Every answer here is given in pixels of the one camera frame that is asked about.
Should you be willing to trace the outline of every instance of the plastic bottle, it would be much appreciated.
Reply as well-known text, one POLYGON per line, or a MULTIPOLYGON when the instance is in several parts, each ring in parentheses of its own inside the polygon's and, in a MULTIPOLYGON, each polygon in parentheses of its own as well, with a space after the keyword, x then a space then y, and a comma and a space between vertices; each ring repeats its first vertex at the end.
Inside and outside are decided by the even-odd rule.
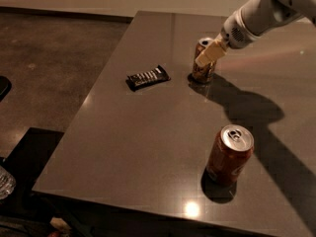
POLYGON ((6 198, 16 187, 14 177, 0 166, 0 199, 6 198))

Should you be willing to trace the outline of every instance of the red soda can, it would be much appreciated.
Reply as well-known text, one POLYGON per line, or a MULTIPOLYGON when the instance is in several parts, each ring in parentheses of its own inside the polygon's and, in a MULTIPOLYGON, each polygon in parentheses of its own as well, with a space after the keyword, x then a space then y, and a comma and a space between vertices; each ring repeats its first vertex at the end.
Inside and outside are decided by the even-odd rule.
POLYGON ((196 58, 198 58, 199 54, 206 49, 211 42, 213 42, 213 39, 211 38, 201 38, 197 42, 192 76, 199 83, 209 83, 215 70, 216 61, 209 63, 205 67, 199 67, 196 64, 196 58))
POLYGON ((229 124, 215 136, 206 165, 208 175, 219 185, 231 186, 254 152, 254 137, 243 126, 229 124))

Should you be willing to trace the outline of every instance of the gray floor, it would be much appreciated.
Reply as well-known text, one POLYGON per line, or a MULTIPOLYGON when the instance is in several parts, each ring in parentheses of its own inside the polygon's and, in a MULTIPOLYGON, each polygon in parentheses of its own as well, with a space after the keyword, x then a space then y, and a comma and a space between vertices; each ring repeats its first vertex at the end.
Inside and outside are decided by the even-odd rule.
POLYGON ((29 127, 65 131, 128 24, 0 13, 0 156, 29 127))

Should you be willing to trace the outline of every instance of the can tab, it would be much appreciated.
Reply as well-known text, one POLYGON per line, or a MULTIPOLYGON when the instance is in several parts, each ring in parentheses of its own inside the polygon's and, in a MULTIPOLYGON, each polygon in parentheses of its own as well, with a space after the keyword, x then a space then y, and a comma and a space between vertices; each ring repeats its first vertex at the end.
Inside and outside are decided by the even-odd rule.
POLYGON ((235 129, 235 130, 230 130, 228 131, 228 136, 234 140, 235 142, 239 142, 240 141, 240 138, 242 136, 242 133, 240 130, 238 129, 235 129))

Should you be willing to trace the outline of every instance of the can lid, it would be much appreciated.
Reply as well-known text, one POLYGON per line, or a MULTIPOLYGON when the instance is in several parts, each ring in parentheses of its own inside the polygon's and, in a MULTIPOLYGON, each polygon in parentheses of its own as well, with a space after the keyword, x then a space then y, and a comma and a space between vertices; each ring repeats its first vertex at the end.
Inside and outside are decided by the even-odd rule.
POLYGON ((201 46, 207 47, 212 41, 213 41, 212 38, 205 37, 205 38, 199 39, 199 40, 198 40, 198 43, 199 43, 201 46))
POLYGON ((254 137, 245 127, 229 124, 220 132, 224 144, 235 151, 247 151, 254 145, 254 137))

